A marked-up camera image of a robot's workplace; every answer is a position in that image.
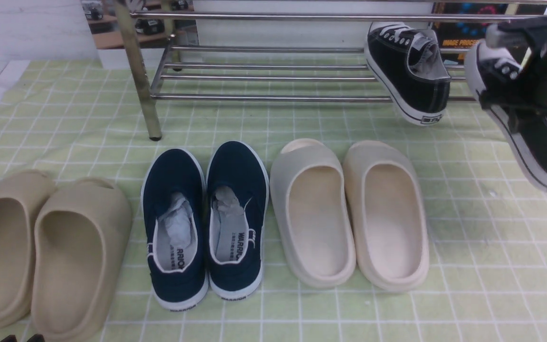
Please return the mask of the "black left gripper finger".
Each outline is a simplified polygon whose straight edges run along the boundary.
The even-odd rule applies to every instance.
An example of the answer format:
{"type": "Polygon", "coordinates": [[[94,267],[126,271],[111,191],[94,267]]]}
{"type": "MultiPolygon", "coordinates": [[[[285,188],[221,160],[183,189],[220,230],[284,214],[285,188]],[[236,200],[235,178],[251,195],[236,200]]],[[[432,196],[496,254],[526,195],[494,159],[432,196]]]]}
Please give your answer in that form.
{"type": "Polygon", "coordinates": [[[44,336],[41,334],[32,335],[27,342],[45,342],[44,336]]]}
{"type": "Polygon", "coordinates": [[[17,342],[17,336],[16,335],[8,335],[5,338],[3,338],[0,342],[17,342]]]}

